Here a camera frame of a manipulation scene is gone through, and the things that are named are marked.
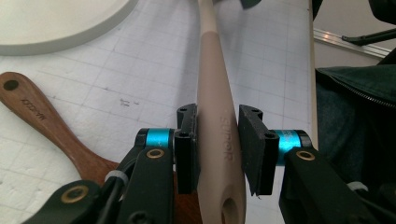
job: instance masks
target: grid pattern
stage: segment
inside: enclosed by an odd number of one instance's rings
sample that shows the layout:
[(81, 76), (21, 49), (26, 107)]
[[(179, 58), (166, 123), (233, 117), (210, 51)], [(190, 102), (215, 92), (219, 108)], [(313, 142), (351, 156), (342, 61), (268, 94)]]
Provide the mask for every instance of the grid pattern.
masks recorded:
[[(258, 107), (269, 129), (310, 133), (309, 3), (215, 4), (235, 111)], [(88, 148), (120, 161), (140, 128), (176, 127), (176, 109), (196, 102), (199, 15), (194, 0), (139, 1), (120, 25), (53, 54), (0, 56), (47, 95)], [(60, 149), (0, 104), (0, 223), (20, 223), (60, 186), (78, 179)], [(247, 196), (246, 223), (283, 223), (274, 195)]]

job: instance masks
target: table surface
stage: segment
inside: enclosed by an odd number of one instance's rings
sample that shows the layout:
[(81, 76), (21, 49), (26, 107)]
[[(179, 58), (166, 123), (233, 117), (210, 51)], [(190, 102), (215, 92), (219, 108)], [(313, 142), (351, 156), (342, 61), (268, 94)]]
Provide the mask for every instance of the table surface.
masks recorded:
[[(264, 112), (269, 129), (311, 133), (307, 0), (215, 4), (224, 58), (238, 105)], [(120, 25), (52, 54), (0, 56), (0, 73), (25, 74), (88, 148), (121, 161), (140, 128), (176, 128), (176, 110), (196, 102), (199, 15), (194, 0), (139, 1)], [(0, 223), (21, 223), (60, 186), (79, 179), (62, 151), (0, 104)], [(274, 194), (247, 194), (246, 223), (283, 223)]]

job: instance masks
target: zipper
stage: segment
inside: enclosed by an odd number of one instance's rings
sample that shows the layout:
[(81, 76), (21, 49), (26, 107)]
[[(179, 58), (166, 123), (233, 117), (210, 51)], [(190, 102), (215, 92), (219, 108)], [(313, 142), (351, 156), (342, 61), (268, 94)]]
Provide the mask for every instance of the zipper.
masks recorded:
[(348, 86), (347, 84), (345, 84), (345, 83), (339, 81), (339, 80), (336, 79), (335, 77), (332, 77), (332, 76), (329, 76), (329, 75), (326, 75), (326, 76), (330, 77), (335, 83), (341, 85), (342, 87), (346, 88), (346, 89), (349, 90), (349, 91), (352, 91), (352, 92), (355, 93), (356, 95), (359, 95), (360, 97), (362, 97), (362, 98), (364, 98), (364, 99), (366, 99), (366, 100), (369, 100), (369, 101), (371, 101), (371, 102), (374, 102), (374, 103), (376, 103), (376, 104), (378, 104), (378, 105), (383, 105), (383, 106), (386, 106), (386, 107), (390, 107), (390, 108), (396, 109), (396, 105), (394, 105), (394, 104), (392, 104), (392, 103), (384, 102), (384, 101), (382, 101), (382, 100), (379, 100), (379, 99), (374, 98), (373, 96), (369, 96), (369, 95), (367, 95), (367, 94), (365, 94), (365, 93), (363, 93), (363, 92), (361, 92), (361, 91), (358, 91), (358, 90), (356, 90), (356, 89), (354, 89), (354, 88)]

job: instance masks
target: white round plate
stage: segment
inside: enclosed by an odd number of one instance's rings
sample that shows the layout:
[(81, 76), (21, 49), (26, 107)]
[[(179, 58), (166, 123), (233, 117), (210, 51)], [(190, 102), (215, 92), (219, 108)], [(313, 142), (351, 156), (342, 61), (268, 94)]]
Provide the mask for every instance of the white round plate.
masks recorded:
[(119, 24), (137, 0), (0, 1), (0, 55), (69, 49)]

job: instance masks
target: brush handle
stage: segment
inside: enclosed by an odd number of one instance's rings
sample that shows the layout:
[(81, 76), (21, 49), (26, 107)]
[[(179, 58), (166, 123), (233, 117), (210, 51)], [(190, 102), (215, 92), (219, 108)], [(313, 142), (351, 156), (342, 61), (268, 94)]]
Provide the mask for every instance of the brush handle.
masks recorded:
[(70, 131), (43, 92), (28, 77), (13, 72), (0, 75), (0, 101), (60, 148), (82, 179), (103, 184), (117, 167), (87, 149)]

